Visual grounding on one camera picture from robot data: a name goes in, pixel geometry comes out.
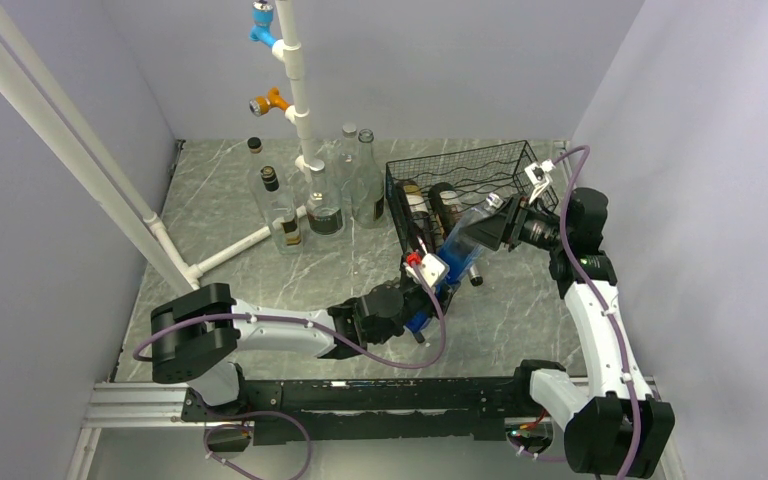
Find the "blue label clear bottle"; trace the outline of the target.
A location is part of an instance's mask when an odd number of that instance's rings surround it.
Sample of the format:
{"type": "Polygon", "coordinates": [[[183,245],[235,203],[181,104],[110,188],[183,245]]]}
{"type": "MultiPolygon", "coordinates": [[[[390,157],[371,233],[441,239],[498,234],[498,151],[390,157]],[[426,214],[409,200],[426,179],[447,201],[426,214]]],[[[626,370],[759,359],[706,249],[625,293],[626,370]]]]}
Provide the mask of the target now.
{"type": "Polygon", "coordinates": [[[477,205],[467,208],[459,194],[447,186],[432,188],[429,200],[443,231],[443,243],[434,255],[448,267],[433,289],[442,310],[446,311],[461,279],[484,249],[477,240],[466,234],[466,228],[495,214],[504,200],[498,194],[490,193],[477,205]]]}

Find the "green wine bottle silver cap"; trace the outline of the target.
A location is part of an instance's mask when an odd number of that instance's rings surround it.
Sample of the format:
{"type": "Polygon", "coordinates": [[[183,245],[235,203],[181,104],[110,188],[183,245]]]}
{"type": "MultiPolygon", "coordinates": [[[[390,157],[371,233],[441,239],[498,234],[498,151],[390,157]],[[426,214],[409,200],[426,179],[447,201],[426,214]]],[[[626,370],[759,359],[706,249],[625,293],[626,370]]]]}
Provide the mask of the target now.
{"type": "Polygon", "coordinates": [[[449,266],[445,282],[454,285],[466,276],[472,286],[482,285],[483,276],[474,264],[477,244],[456,230],[465,211],[459,194],[451,184],[439,182],[430,188],[429,200],[442,232],[443,243],[438,248],[437,256],[449,266]]]}

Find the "red wine bottle gold cap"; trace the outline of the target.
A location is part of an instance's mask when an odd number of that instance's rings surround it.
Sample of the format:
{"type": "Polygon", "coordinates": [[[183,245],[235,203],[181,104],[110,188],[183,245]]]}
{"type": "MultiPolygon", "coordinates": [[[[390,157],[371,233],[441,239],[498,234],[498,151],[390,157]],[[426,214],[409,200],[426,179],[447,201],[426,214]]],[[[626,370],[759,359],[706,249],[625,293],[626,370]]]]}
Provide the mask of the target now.
{"type": "Polygon", "coordinates": [[[434,233],[432,216],[422,194],[421,188],[414,181],[401,181],[397,184],[404,193],[408,207],[408,216],[413,225],[415,236],[426,253],[436,254],[438,242],[434,233]]]}

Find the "clear frosted wine bottle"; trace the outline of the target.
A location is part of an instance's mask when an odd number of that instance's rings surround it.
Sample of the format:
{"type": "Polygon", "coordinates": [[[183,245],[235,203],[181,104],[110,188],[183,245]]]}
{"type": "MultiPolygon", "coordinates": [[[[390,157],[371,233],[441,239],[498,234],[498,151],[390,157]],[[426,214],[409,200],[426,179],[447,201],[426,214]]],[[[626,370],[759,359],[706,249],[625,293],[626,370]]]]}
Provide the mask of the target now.
{"type": "Polygon", "coordinates": [[[364,228],[376,228],[381,223],[385,205],[385,179],[374,158],[373,141],[371,129],[358,132],[357,153],[349,182],[352,217],[364,228]]]}

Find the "clear bottle dark label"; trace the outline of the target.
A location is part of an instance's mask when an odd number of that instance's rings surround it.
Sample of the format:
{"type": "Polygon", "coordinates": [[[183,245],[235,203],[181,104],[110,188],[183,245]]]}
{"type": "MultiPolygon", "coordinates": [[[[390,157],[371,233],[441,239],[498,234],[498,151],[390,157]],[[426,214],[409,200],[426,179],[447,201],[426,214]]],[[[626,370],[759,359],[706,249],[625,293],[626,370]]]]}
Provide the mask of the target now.
{"type": "Polygon", "coordinates": [[[311,180],[305,207],[309,226],[317,235],[337,235],[344,227],[340,193],[323,160],[313,159],[308,169],[311,180]]]}

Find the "round clear glass bottle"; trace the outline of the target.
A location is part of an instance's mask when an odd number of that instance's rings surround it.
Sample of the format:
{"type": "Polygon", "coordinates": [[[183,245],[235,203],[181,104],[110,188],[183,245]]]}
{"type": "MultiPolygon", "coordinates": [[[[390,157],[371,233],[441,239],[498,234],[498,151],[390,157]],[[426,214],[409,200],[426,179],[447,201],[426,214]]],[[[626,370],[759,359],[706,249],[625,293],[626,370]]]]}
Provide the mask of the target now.
{"type": "Polygon", "coordinates": [[[351,203],[350,181],[354,169],[354,159],[358,151],[358,129],[354,123],[347,122],[342,126],[336,158],[334,161],[335,185],[338,187],[345,205],[351,203]]]}

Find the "clear bottle white label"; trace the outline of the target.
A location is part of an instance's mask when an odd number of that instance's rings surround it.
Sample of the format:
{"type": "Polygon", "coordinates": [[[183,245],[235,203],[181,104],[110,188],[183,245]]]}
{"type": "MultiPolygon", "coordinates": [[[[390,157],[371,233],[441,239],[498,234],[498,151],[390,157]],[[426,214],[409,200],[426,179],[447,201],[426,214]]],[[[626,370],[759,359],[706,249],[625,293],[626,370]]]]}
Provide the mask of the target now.
{"type": "Polygon", "coordinates": [[[259,137],[247,140],[249,149],[249,173],[247,182],[250,192],[263,216],[267,216],[273,208],[273,201],[280,192],[280,181],[272,165],[262,154],[263,144],[259,137]]]}

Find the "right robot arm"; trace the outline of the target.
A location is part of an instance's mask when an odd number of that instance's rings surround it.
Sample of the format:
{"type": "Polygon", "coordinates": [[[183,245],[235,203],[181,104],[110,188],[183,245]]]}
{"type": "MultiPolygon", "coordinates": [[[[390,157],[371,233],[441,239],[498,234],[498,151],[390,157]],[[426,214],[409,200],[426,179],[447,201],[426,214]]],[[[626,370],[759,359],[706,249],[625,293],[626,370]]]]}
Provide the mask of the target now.
{"type": "Polygon", "coordinates": [[[618,280],[601,248],[607,197],[576,188],[555,214],[512,198],[499,211],[465,229],[487,249],[528,244],[548,252],[549,270],[574,320],[588,388],[582,390],[557,363],[528,360],[526,378],[511,388],[517,411],[543,408],[561,430],[569,467],[582,474],[649,479],[675,426],[672,406],[656,399],[626,337],[618,280]]]}

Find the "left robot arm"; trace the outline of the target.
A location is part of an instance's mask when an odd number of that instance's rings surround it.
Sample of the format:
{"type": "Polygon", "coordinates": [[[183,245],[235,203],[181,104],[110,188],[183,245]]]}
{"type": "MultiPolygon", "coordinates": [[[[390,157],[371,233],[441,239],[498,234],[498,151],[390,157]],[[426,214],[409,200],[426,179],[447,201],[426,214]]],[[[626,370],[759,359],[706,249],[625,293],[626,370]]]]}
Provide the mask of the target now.
{"type": "Polygon", "coordinates": [[[214,283],[155,308],[151,335],[132,356],[151,364],[154,382],[185,383],[218,417],[232,420],[248,402],[242,368],[228,359],[232,353],[280,351],[324,360],[365,356],[418,370],[436,363],[445,350],[449,302],[446,289],[401,280],[325,309],[293,311],[235,299],[228,285],[214,283]],[[422,363],[397,362],[369,349],[406,332],[418,335],[432,319],[441,346],[422,363]]]}

